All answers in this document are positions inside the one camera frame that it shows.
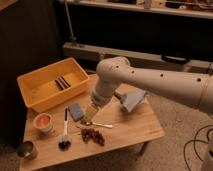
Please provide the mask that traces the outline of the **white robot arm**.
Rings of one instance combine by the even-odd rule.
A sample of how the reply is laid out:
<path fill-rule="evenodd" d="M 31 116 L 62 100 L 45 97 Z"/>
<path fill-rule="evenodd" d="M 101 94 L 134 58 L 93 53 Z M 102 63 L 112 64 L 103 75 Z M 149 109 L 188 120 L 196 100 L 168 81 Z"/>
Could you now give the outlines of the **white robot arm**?
<path fill-rule="evenodd" d="M 98 80 L 84 116 L 87 122 L 110 102 L 121 84 L 155 93 L 213 115 L 213 75 L 135 68 L 130 66 L 125 57 L 100 61 L 96 73 Z"/>

